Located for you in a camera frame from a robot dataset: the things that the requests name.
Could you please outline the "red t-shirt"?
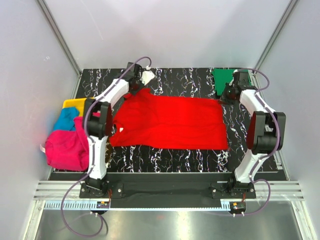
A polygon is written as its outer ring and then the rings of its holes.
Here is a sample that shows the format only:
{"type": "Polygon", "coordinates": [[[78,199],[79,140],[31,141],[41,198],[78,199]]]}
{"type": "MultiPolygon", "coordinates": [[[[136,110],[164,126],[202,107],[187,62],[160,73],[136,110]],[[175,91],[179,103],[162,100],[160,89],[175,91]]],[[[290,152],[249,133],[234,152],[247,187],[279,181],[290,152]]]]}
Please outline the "red t-shirt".
{"type": "Polygon", "coordinates": [[[172,150],[227,150],[222,106],[215,99],[160,96],[144,88],[128,93],[113,118],[113,147],[134,145],[172,150]]]}

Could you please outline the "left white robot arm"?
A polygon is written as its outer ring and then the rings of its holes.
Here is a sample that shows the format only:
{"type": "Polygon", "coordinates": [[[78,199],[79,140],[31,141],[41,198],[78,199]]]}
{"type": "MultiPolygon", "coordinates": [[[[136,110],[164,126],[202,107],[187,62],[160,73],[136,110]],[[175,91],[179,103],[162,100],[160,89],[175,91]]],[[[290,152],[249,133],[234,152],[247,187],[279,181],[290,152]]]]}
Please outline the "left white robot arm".
{"type": "Polygon", "coordinates": [[[89,148],[87,174],[90,180],[97,180],[90,187],[90,192],[97,198],[108,193],[107,184],[100,180],[107,174],[105,151],[113,128],[112,110],[124,95],[135,95],[154,78],[150,67],[143,70],[141,65],[129,62],[127,69],[116,76],[106,90],[84,102],[82,125],[89,148]]]}

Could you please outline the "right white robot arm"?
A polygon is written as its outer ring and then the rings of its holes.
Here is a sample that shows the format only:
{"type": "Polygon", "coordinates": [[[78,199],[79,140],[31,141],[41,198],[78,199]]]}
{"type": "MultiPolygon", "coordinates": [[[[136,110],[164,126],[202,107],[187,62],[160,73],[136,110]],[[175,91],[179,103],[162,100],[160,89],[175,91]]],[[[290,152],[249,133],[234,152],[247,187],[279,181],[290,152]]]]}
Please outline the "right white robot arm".
{"type": "Polygon", "coordinates": [[[225,84],[218,100],[224,105],[240,103],[250,114],[246,135],[247,151],[240,165],[234,170],[233,182],[227,185],[228,195],[235,199],[244,194],[243,184],[254,183],[254,176],[264,161],[283,147],[286,115],[274,110],[261,97],[261,91],[269,85],[268,77],[257,69],[236,69],[232,73],[232,80],[225,84]],[[261,74],[267,85],[259,89],[250,85],[249,71],[261,74]]]}

